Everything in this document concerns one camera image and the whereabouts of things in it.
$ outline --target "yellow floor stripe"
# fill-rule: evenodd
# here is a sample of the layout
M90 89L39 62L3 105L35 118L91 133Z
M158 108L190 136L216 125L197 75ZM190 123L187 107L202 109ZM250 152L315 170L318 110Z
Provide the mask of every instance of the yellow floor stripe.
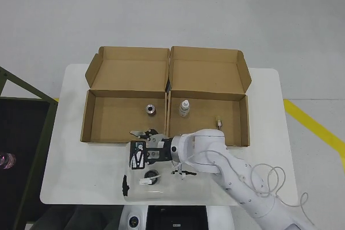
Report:
M284 100L283 104L285 106L285 111L289 113L292 117L294 117L298 122L312 131L315 135L321 138L324 142L326 142L329 146L331 146L334 150L338 151L341 162L344 167L345 172L345 143L340 140L337 136L332 134L328 131L325 127L319 124L316 120L309 117L306 113L304 113L301 109L296 107L293 103L289 100Z

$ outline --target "bottle cap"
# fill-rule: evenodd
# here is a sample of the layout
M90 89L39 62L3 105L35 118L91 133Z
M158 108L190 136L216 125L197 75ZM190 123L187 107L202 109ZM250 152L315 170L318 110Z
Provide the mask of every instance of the bottle cap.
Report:
M188 100L183 101L182 106L184 108L188 108L189 107L189 101Z

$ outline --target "white table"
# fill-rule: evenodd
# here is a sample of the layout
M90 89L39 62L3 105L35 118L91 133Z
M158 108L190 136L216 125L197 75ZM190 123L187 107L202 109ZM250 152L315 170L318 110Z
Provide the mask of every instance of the white table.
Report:
M87 144L79 141L86 92L88 64L66 68L53 128L41 201L45 204L149 204L149 205L237 205L212 181L212 195L204 202L169 200L126 202L121 192L125 172L123 144ZM279 75L273 69L250 68L249 147L231 148L236 156L252 165L268 163L286 171L286 183L279 192L290 204L298 200L292 153L283 108ZM262 178L268 169L259 168Z

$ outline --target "metal nut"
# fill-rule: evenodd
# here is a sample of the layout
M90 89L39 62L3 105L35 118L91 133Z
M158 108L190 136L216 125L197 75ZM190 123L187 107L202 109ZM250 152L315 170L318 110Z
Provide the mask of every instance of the metal nut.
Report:
M156 109L155 109L155 106L154 105L147 105L145 107L145 111L147 112L147 114L149 116L154 116L156 115Z

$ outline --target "box lid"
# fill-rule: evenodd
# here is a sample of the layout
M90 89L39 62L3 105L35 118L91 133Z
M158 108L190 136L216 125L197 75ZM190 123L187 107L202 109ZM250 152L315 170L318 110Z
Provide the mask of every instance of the box lid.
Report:
M172 47L172 91L245 94L252 79L242 51Z
M170 50L100 47L86 72L92 90L165 91Z

